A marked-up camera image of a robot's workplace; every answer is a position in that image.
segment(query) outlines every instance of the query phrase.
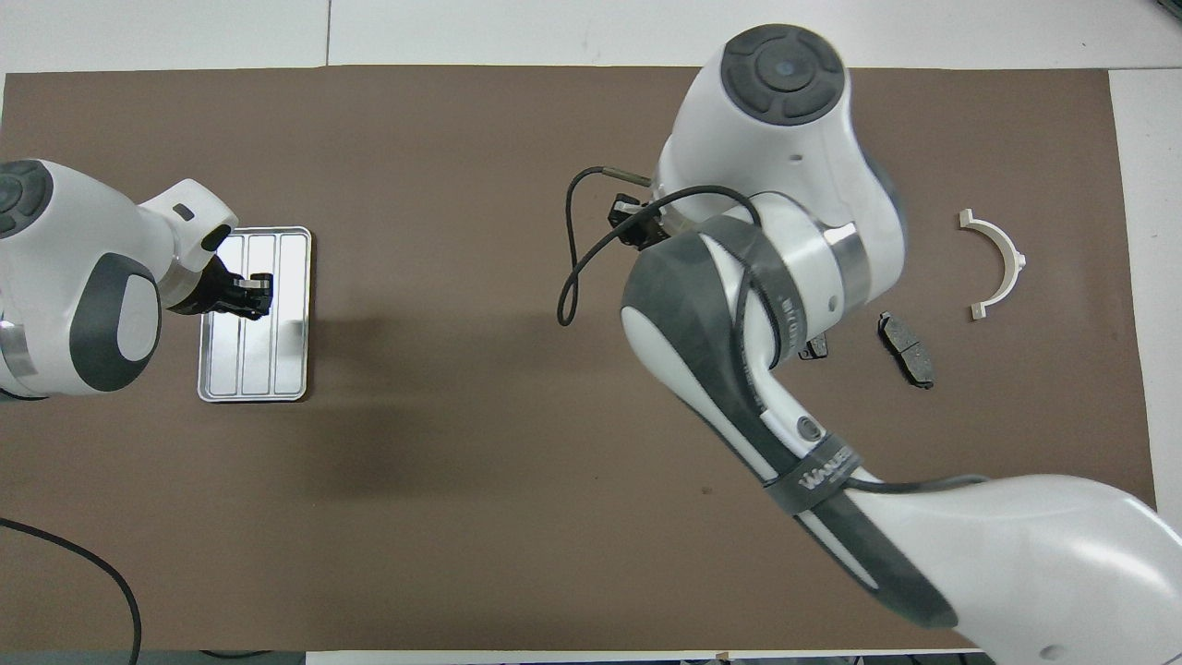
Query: round joint cap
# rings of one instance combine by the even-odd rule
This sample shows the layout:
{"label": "round joint cap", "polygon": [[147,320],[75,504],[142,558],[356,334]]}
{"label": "round joint cap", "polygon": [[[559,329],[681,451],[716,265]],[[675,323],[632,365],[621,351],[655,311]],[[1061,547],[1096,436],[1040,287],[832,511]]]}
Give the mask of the round joint cap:
{"label": "round joint cap", "polygon": [[837,105],[845,67],[819,34],[792,25],[761,25],[727,43],[722,86],[751,117],[793,126]]}
{"label": "round joint cap", "polygon": [[37,221],[53,195],[53,176],[39,161],[0,163],[0,240]]}

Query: metal tray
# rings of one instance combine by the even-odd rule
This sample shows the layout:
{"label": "metal tray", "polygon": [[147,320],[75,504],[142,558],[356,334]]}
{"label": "metal tray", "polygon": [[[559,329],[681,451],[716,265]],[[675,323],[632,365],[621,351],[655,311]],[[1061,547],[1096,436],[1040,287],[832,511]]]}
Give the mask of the metal tray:
{"label": "metal tray", "polygon": [[274,274],[271,313],[201,315],[197,396],[207,403],[294,402],[307,390],[312,234],[301,226],[239,228],[217,248],[230,272]]}

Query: white plastic bracket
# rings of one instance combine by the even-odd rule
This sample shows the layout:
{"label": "white plastic bracket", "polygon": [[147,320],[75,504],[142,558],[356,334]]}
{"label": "white plastic bracket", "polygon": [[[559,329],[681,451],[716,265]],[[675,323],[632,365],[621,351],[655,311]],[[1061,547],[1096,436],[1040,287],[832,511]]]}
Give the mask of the white plastic bracket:
{"label": "white plastic bracket", "polygon": [[1009,239],[1009,235],[1006,235],[1005,230],[998,228],[996,224],[982,219],[973,219],[973,208],[965,208],[960,211],[960,224],[961,228],[972,228],[993,240],[993,243],[1001,252],[1001,260],[1006,263],[1006,273],[1001,279],[1001,286],[998,286],[998,291],[989,299],[969,305],[968,308],[973,312],[973,320],[976,320],[985,318],[985,307],[998,304],[1014,288],[1014,283],[1018,282],[1018,273],[1026,267],[1026,255],[1014,247],[1014,241]]}

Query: brown mat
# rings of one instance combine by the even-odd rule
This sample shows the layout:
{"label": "brown mat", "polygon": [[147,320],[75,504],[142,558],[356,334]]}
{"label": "brown mat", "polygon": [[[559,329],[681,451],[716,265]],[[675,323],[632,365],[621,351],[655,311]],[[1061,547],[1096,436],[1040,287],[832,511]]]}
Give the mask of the brown mat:
{"label": "brown mat", "polygon": [[[0,410],[0,515],[119,568],[148,648],[963,645],[862,593],[645,374],[617,317],[631,249],[554,322],[567,180],[651,169],[693,76],[9,74],[0,157],[136,200],[190,176],[245,224],[307,226],[317,255],[310,399],[201,403],[197,320],[170,314],[129,390]],[[886,480],[1071,474],[1151,501],[1106,73],[855,84],[863,144],[908,201],[908,267],[781,379]],[[616,189],[580,190],[583,246]],[[975,322],[1001,261],[957,229],[963,207],[1030,259]],[[883,309],[928,345],[934,391],[882,348]],[[0,648],[129,643],[97,569],[8,533],[0,562]]]}

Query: white robot link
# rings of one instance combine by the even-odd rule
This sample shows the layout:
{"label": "white robot link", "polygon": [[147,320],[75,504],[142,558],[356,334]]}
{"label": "white robot link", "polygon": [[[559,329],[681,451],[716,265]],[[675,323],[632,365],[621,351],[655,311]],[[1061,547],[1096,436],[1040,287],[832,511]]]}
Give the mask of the white robot link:
{"label": "white robot link", "polygon": [[903,215],[850,90],[833,47],[794,26],[743,32],[702,67],[654,201],[604,239],[649,224],[621,312],[632,350],[907,619],[1001,665],[1182,661],[1182,539],[1143,503],[1065,476],[879,482],[772,377],[903,267]]}
{"label": "white robot link", "polygon": [[193,180],[136,206],[60,164],[0,164],[0,400],[125,387],[156,351],[162,306],[265,315],[272,276],[214,254],[236,226]]}

